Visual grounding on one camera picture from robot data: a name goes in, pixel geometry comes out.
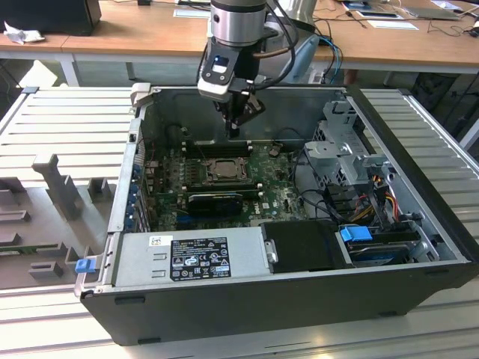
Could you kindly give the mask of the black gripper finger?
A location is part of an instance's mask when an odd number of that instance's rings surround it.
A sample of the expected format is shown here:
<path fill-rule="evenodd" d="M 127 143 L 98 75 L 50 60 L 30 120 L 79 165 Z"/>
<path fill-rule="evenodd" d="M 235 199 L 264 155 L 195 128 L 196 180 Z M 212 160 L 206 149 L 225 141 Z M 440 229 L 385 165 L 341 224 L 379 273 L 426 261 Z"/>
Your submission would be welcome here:
<path fill-rule="evenodd" d="M 240 94 L 237 100 L 237 105 L 237 137 L 239 137 L 241 126 L 264 113 L 266 106 L 253 93 Z"/>
<path fill-rule="evenodd" d="M 234 118 L 235 118 L 235 100 L 237 96 L 231 94 L 226 102 L 215 101 L 215 108 L 221 114 L 225 123 L 225 135 L 227 139 L 232 139 L 236 136 Z"/>

